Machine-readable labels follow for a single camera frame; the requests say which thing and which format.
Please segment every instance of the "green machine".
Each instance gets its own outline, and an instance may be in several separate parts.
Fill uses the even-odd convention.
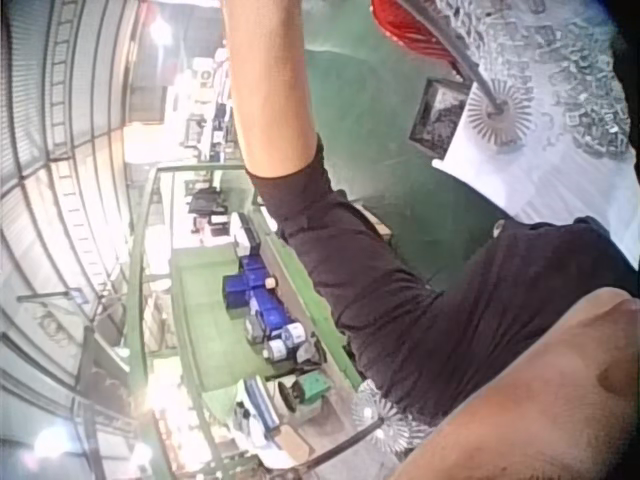
[[[329,379],[320,370],[299,376],[291,387],[278,382],[278,392],[287,409],[295,413],[298,405],[311,405],[324,397],[331,389]]]

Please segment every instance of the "red object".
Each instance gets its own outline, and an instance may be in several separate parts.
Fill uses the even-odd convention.
[[[449,50],[396,0],[371,0],[371,13],[384,33],[396,43],[425,57],[445,60],[457,70]]]

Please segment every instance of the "blue container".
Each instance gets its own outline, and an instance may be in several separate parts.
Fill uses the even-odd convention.
[[[243,274],[251,289],[264,288],[264,282],[271,276],[266,268],[245,270]]]
[[[259,270],[267,268],[262,257],[260,255],[246,255],[240,257],[240,269],[241,270]]]
[[[247,292],[247,301],[253,298],[256,303],[256,309],[259,311],[269,310],[270,308],[282,308],[278,297],[273,295],[266,288],[256,288]]]
[[[227,310],[248,306],[247,290],[249,290],[249,285],[241,273],[222,277],[222,297]]]
[[[289,316],[282,306],[261,310],[257,317],[268,338],[280,334],[282,329],[290,323]]]

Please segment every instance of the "skin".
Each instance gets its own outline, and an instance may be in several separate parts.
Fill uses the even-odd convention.
[[[247,169],[280,177],[313,160],[317,136],[299,0],[226,0],[231,94]]]
[[[454,411],[395,475],[602,478],[638,415],[640,302],[598,290]]]
[[[261,177],[295,173],[317,142],[300,1],[226,0],[224,13],[246,167]],[[585,297],[452,413],[395,478],[600,477],[637,415],[639,313],[619,290]]]

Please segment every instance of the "spiked metal wheel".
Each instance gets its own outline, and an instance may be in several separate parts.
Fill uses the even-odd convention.
[[[468,101],[469,125],[482,140],[495,147],[521,145],[533,127],[530,103],[505,80],[493,79],[491,86],[503,111],[495,112],[487,98],[473,89]]]
[[[359,430],[382,418],[384,423],[369,436],[369,440],[393,454],[416,448],[432,430],[382,398],[371,380],[366,380],[358,389],[351,405],[351,415]]]

